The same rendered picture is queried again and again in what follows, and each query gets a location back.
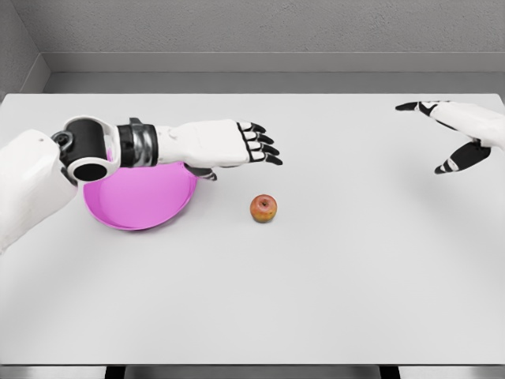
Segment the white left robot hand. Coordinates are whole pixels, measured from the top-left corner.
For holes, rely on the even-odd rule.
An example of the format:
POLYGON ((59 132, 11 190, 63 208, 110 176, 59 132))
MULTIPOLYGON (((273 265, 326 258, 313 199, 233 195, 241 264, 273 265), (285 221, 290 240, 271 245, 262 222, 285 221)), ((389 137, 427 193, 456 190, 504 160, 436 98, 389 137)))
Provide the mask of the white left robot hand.
POLYGON ((253 122, 192 122, 176 128, 173 137, 181 144, 185 168, 199 178, 215 181, 216 167, 262 162, 282 165, 267 130, 253 122))

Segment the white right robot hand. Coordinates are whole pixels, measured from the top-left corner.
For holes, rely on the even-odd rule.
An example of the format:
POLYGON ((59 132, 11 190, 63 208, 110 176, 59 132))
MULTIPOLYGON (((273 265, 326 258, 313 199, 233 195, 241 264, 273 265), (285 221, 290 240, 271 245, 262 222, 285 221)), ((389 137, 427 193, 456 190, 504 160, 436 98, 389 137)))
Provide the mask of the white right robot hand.
POLYGON ((493 148, 505 152, 505 114, 474 103, 455 101, 408 102, 399 104, 395 110, 421 112, 470 139, 436 167, 435 174, 464 171, 487 159, 493 148))

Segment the red yellow apple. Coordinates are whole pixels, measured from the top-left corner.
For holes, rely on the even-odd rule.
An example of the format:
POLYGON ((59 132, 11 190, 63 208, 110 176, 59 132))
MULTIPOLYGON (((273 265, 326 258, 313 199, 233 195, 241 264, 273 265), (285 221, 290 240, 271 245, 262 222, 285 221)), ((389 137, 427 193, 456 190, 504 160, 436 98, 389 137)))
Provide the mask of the red yellow apple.
POLYGON ((254 197, 249 206, 252 218, 258 223, 272 221, 277 213, 278 205, 273 196, 260 194, 254 197))

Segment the pink round plate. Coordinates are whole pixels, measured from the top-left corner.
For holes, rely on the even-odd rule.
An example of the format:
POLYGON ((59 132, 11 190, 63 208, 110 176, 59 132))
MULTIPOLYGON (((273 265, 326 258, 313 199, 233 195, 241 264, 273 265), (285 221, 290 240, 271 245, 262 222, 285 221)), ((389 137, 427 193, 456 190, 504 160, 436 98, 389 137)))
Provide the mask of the pink round plate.
POLYGON ((84 185, 83 198, 100 223, 141 231, 173 219, 191 200, 196 184, 197 177, 181 162, 121 167, 107 178, 84 185))

